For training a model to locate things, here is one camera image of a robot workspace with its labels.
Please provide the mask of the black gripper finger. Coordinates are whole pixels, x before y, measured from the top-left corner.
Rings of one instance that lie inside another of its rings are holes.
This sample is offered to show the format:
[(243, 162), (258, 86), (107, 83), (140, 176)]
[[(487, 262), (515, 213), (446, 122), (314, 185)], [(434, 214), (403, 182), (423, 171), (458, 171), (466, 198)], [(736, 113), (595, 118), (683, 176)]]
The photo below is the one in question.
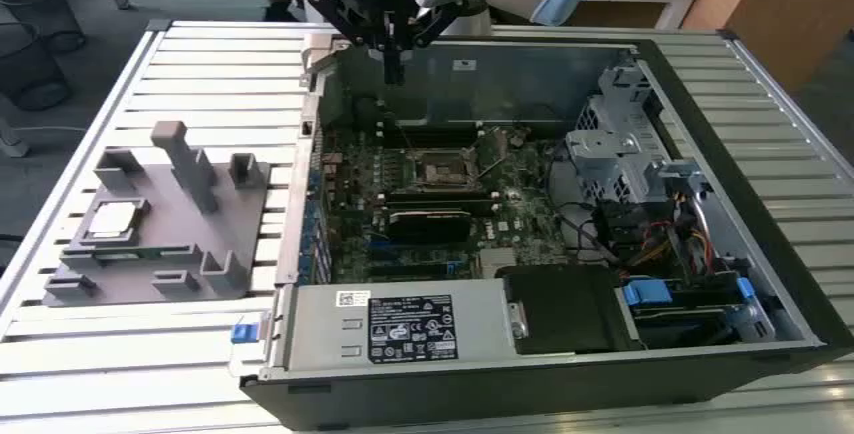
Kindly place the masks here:
[(362, 13), (354, 0), (309, 0), (309, 2), (354, 46), (375, 51), (383, 64), (385, 82), (394, 85), (395, 47), (389, 14), (377, 16)]
[(405, 82), (403, 53), (427, 47), (462, 15), (462, 1), (450, 2), (417, 14), (418, 5), (394, 13), (394, 83)]

